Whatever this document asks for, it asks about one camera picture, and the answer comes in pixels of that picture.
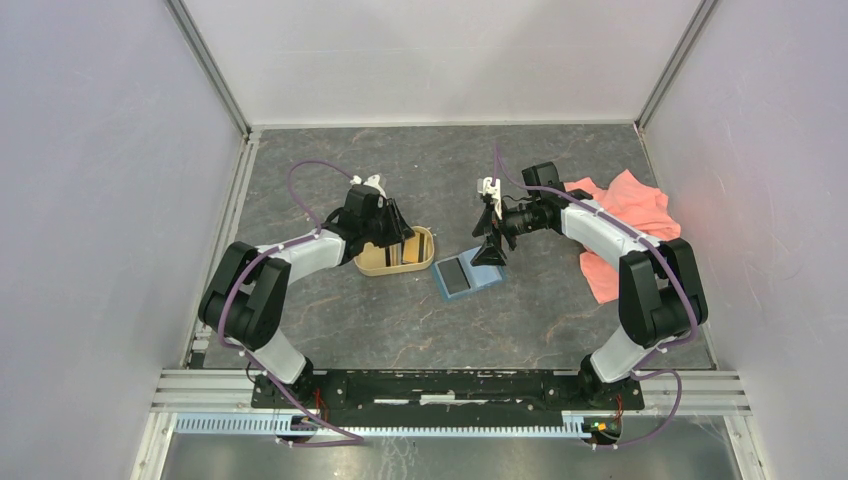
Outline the beige card tray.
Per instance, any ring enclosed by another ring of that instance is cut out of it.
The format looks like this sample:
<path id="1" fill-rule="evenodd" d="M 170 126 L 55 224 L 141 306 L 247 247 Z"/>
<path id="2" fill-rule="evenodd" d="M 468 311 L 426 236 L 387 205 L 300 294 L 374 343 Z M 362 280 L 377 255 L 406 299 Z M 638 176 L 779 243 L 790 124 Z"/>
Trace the beige card tray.
<path id="1" fill-rule="evenodd" d="M 422 226 L 413 227 L 414 235 L 402 243 L 380 248 L 371 243 L 354 258 L 359 272 L 368 277 L 411 273 L 428 268 L 435 256 L 432 232 Z"/>

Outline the blue card holder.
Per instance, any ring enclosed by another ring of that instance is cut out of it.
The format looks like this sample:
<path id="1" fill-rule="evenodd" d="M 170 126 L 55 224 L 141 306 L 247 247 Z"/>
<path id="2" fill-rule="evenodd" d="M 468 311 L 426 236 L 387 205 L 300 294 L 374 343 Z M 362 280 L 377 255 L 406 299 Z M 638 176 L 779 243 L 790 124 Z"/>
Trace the blue card holder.
<path id="1" fill-rule="evenodd" d="M 476 247 L 476 248 L 473 248 L 473 249 L 466 250 L 466 251 L 459 253 L 457 255 L 453 255 L 453 256 L 445 258 L 445 259 L 450 259 L 450 258 L 453 258 L 453 257 L 458 257 L 460 259 L 461 263 L 462 263 L 465 274 L 466 274 L 466 276 L 467 276 L 467 278 L 468 278 L 468 280 L 471 284 L 470 290 L 466 291 L 463 294 L 457 295 L 455 297 L 447 298 L 445 296 L 444 292 L 442 291 L 441 286 L 440 286 L 440 282 L 438 280 L 438 276 L 437 276 L 437 272 L 436 272 L 436 264 L 440 261 L 445 260 L 445 259 L 435 261 L 433 263 L 433 265 L 431 266 L 431 269 L 432 269 L 432 272 L 433 272 L 433 275 L 434 275 L 434 279 L 435 279 L 435 282 L 436 282 L 436 286 L 437 286 L 440 294 L 442 295 L 442 298 L 445 301 L 457 300 L 459 298 L 474 294 L 474 293 L 479 292 L 481 290 L 484 290 L 484 289 L 487 289 L 487 288 L 492 287 L 494 285 L 497 285 L 499 283 L 502 283 L 505 280 L 505 273 L 504 273 L 502 266 L 474 267 L 470 264 L 470 260 L 472 259 L 474 254 L 478 251 L 478 249 L 479 249 L 479 247 Z"/>

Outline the dark grey card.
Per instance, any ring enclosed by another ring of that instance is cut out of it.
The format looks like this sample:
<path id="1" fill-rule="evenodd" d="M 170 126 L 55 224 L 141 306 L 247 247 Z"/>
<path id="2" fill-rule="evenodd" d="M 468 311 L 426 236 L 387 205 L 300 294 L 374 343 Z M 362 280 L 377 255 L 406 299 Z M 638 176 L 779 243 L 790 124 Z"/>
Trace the dark grey card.
<path id="1" fill-rule="evenodd" d="M 455 297 L 471 289 L 471 284 L 458 257 L 438 262 L 436 272 L 441 289 L 447 298 Z"/>

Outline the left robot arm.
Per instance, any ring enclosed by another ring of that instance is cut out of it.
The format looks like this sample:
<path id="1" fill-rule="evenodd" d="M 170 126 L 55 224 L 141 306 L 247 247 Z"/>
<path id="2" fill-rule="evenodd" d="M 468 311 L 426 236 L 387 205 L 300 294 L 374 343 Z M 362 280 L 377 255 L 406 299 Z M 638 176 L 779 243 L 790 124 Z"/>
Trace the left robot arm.
<path id="1" fill-rule="evenodd" d="M 244 351 L 276 378 L 275 392 L 288 406 L 302 407 L 313 397 L 314 381 L 311 361 L 280 327 L 289 286 L 347 264 L 367 244 L 391 247 L 413 234 L 393 199 L 376 187 L 354 185 L 344 204 L 308 234 L 274 245 L 230 244 L 201 297 L 198 318 L 223 346 Z"/>

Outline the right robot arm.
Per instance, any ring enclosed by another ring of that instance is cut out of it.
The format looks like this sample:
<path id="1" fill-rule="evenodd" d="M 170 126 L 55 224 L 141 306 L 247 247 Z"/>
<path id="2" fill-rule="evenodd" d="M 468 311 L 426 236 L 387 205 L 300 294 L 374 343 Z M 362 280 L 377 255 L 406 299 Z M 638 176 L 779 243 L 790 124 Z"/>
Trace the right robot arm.
<path id="1" fill-rule="evenodd" d="M 661 240 L 628 225 L 582 190 L 566 190 L 550 162 L 524 169 L 517 185 L 529 196 L 507 208 L 500 179 L 478 179 L 484 210 L 472 234 L 483 244 L 471 263 L 503 266 L 519 236 L 551 230 L 582 244 L 614 269 L 620 325 L 582 360 L 577 377 L 580 400 L 602 408 L 647 359 L 694 340 L 707 320 L 694 251 L 681 238 Z"/>

